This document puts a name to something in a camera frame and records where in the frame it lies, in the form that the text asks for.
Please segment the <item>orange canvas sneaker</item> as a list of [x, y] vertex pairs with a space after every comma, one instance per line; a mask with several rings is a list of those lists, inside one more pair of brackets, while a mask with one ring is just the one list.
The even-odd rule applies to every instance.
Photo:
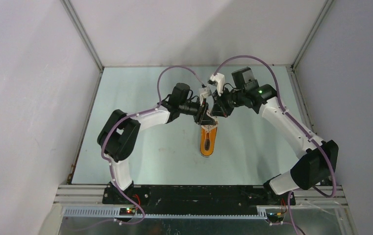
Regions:
[[200, 126], [200, 144], [199, 152], [203, 157], [210, 157], [215, 148], [215, 140], [218, 129], [218, 119], [210, 115], [210, 111], [207, 111], [206, 114], [209, 118], [214, 121], [214, 124], [206, 124]]

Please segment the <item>white shoelace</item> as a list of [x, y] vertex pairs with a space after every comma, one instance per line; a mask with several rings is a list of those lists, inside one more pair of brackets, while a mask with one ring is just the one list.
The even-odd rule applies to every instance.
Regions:
[[203, 129], [205, 132], [209, 133], [218, 128], [219, 121], [217, 117], [211, 115], [210, 111], [206, 111], [206, 115], [208, 116], [209, 120], [207, 121], [208, 123], [203, 126]]

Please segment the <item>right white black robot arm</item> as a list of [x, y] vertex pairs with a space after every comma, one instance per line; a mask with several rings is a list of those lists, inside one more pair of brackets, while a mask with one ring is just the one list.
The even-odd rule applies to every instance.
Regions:
[[235, 89], [225, 88], [225, 76], [213, 74], [208, 83], [216, 86], [212, 94], [212, 116], [228, 117], [234, 108], [248, 107], [260, 114], [279, 131], [296, 154], [297, 163], [287, 172], [268, 180], [264, 200], [271, 205], [282, 200], [283, 194], [295, 189], [307, 190], [330, 177], [332, 186], [339, 147], [335, 141], [324, 141], [291, 114], [275, 88], [269, 84], [260, 86], [251, 68], [245, 67], [232, 73]]

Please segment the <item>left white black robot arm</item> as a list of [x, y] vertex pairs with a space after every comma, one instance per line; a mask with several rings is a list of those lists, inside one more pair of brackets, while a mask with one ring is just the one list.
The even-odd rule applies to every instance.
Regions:
[[177, 83], [171, 94], [161, 100], [155, 108], [139, 113], [127, 114], [114, 110], [97, 142], [101, 146], [101, 156], [108, 161], [111, 183], [117, 189], [114, 197], [122, 204], [133, 199], [133, 180], [130, 176], [128, 157], [132, 153], [139, 132], [174, 121], [181, 114], [192, 116], [200, 126], [200, 146], [202, 156], [209, 157], [215, 146], [218, 120], [212, 117], [206, 101], [211, 96], [209, 87], [199, 89], [199, 96], [194, 96], [190, 86]]

